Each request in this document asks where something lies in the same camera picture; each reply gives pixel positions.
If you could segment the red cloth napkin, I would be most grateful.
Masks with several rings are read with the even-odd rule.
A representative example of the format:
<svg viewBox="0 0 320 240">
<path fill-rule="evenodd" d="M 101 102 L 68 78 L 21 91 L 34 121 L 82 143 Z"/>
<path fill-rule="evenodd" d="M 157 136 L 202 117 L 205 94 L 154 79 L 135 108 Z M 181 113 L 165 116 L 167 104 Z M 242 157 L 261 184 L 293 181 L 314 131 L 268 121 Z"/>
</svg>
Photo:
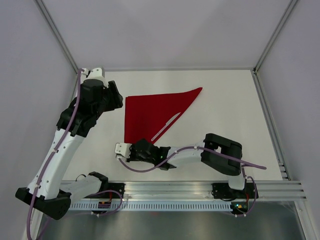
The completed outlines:
<svg viewBox="0 0 320 240">
<path fill-rule="evenodd" d="M 146 139 L 154 144 L 185 113 L 202 91 L 202 87 L 179 92 L 136 95 L 125 98 L 124 142 L 134 144 Z M 181 113 L 154 141 L 151 138 L 175 114 Z"/>
</svg>

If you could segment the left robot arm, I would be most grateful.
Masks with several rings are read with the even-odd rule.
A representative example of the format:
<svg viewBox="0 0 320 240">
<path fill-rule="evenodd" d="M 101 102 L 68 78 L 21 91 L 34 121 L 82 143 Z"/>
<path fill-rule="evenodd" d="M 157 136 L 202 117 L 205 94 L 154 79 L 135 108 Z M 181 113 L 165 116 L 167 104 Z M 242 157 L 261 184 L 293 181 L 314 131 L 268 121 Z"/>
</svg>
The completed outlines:
<svg viewBox="0 0 320 240">
<path fill-rule="evenodd" d="M 17 199 L 54 220 L 61 219 L 70 206 L 83 198 L 110 198 L 116 191 L 108 177 L 96 171 L 84 179 L 61 187 L 65 172 L 78 147 L 104 112 L 123 107 L 123 97 L 114 81 L 86 79 L 56 124 L 54 139 L 40 170 L 26 187 L 19 187 Z"/>
</svg>

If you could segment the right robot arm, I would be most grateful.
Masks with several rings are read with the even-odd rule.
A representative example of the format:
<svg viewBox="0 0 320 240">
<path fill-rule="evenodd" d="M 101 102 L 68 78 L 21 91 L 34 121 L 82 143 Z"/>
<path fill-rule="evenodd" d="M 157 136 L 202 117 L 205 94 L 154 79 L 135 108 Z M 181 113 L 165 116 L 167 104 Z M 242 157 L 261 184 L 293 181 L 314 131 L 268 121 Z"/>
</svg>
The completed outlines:
<svg viewBox="0 0 320 240">
<path fill-rule="evenodd" d="M 177 167 L 202 163 L 219 173 L 228 176 L 228 192 L 235 198 L 241 197 L 247 190 L 241 163 L 224 156 L 241 159 L 243 146 L 239 142 L 208 133 L 204 140 L 195 146 L 170 147 L 155 146 L 146 139 L 141 139 L 129 148 L 126 162 L 144 162 L 168 171 Z"/>
</svg>

